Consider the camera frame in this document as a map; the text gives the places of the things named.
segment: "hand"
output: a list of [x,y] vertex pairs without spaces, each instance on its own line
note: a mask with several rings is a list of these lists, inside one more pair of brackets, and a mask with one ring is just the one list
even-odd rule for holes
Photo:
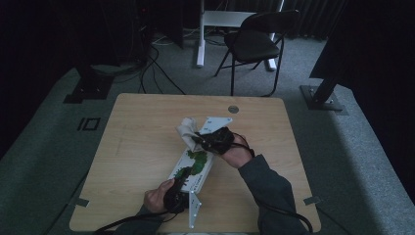
[[164,195],[174,184],[174,178],[163,182],[158,189],[147,191],[144,195],[144,206],[152,213],[165,212]]
[[[238,134],[234,134],[234,136],[235,136],[234,143],[245,145],[248,147],[248,143],[245,140],[244,136],[241,136]],[[235,168],[239,168],[242,165],[245,165],[247,162],[249,162],[253,158],[250,151],[248,151],[246,148],[243,148],[241,146],[232,146],[221,157],[229,165]]]

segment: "black chair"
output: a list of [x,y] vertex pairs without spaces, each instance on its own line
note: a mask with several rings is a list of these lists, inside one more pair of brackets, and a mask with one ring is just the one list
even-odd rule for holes
[[[225,35],[224,41],[228,51],[214,76],[217,76],[221,69],[232,68],[231,96],[234,94],[235,67],[256,63],[254,70],[262,61],[278,58],[274,88],[264,97],[275,92],[284,51],[284,36],[295,28],[299,18],[300,12],[297,10],[256,13],[246,18],[237,32]],[[275,33],[275,42],[271,40],[270,33]],[[232,66],[224,67],[229,53],[232,54]]]

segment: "person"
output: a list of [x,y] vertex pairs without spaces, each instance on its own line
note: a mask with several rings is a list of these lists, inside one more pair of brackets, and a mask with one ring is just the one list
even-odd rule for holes
[[[234,134],[235,146],[220,156],[229,165],[239,170],[259,207],[257,226],[260,234],[309,234],[297,217],[280,212],[295,212],[296,204],[291,183],[271,169],[263,155],[254,156],[244,136]],[[145,193],[144,205],[138,214],[165,212],[163,197],[174,184],[174,179],[163,182],[159,188]],[[156,234],[165,214],[148,220],[123,223],[115,235]]]

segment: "black stand foot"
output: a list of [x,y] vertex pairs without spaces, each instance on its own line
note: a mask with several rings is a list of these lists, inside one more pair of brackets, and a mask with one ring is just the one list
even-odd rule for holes
[[83,100],[105,100],[114,81],[113,76],[97,76],[96,84],[86,85],[84,79],[76,84],[72,94],[67,95],[65,104],[81,104]]
[[302,85],[300,86],[300,89],[310,110],[335,111],[339,116],[348,116],[346,107],[339,103],[334,93],[332,93],[325,102],[319,103],[315,102],[313,99],[318,86]]

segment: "gray carpet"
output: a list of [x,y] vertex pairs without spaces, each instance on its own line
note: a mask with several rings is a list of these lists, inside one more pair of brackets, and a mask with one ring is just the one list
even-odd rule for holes
[[[225,47],[207,44],[205,66],[199,69],[196,40],[186,40],[183,49],[155,46],[160,51],[158,64],[186,94],[229,95],[230,70],[212,76]],[[317,204],[322,222],[317,234],[347,234],[346,230],[350,234],[413,234],[414,205],[351,91],[335,89],[348,116],[310,111],[303,100],[300,85],[321,82],[308,76],[323,47],[324,41],[288,39],[274,94],[285,101],[312,193],[322,200]],[[146,91],[161,93],[157,83],[165,94],[180,94],[154,68],[155,78],[152,68],[145,74]],[[260,96],[271,90],[274,73],[263,65],[256,70],[238,68],[236,75],[237,96]],[[137,93],[140,81],[137,74],[120,75],[107,100],[63,104],[78,79],[77,72],[70,70],[56,83],[0,162],[0,234],[90,234],[69,230],[72,199],[80,193],[116,96]],[[99,119],[97,129],[79,128],[83,118]]]

